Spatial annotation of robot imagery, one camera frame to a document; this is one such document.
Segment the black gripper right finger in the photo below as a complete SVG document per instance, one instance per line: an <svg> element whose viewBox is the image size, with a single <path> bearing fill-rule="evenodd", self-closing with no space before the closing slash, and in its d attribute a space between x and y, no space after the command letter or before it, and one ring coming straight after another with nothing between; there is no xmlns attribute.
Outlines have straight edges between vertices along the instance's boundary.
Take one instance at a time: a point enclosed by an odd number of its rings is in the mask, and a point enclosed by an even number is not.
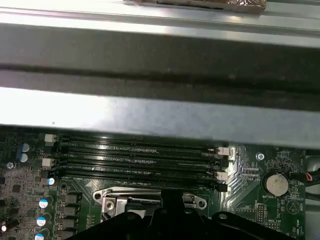
<svg viewBox="0 0 320 240"><path fill-rule="evenodd" d="M247 220L230 212L220 211L209 219L185 207L183 192L172 191L173 235L183 240L291 240L292 237Z"/></svg>

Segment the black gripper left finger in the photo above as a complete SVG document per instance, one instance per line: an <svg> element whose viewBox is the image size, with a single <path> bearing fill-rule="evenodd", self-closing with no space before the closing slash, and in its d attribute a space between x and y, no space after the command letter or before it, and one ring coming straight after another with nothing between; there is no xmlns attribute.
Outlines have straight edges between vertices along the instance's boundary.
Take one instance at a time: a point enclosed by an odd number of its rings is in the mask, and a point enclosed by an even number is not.
<svg viewBox="0 0 320 240"><path fill-rule="evenodd" d="M160 192L161 207L149 218L125 211L93 227L79 232L70 240L159 240L169 231L168 217L173 212L173 191Z"/></svg>

